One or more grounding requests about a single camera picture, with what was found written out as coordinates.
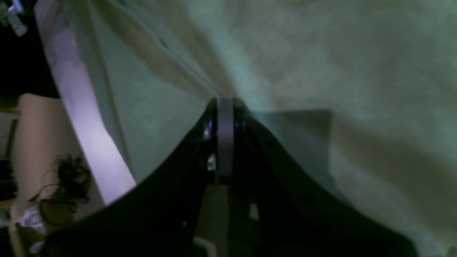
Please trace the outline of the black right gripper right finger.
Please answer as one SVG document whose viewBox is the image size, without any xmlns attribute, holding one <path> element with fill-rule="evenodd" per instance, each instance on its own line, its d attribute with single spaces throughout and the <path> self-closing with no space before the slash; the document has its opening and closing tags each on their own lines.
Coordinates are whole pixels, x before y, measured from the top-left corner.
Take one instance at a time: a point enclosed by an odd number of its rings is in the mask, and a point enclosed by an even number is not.
<svg viewBox="0 0 457 257">
<path fill-rule="evenodd" d="M 240 99 L 228 184 L 230 257 L 416 257 L 412 241 L 318 185 Z"/>
</svg>

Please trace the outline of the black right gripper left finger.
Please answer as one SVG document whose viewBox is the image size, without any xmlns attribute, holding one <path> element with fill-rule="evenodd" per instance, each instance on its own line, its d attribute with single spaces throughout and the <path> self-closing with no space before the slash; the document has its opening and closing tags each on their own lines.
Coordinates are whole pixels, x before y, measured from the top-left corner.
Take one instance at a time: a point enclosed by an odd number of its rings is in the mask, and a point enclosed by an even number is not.
<svg viewBox="0 0 457 257">
<path fill-rule="evenodd" d="M 217 100 L 168 158 L 129 193 L 47 237 L 41 257 L 205 257 L 193 244 L 214 172 Z"/>
</svg>

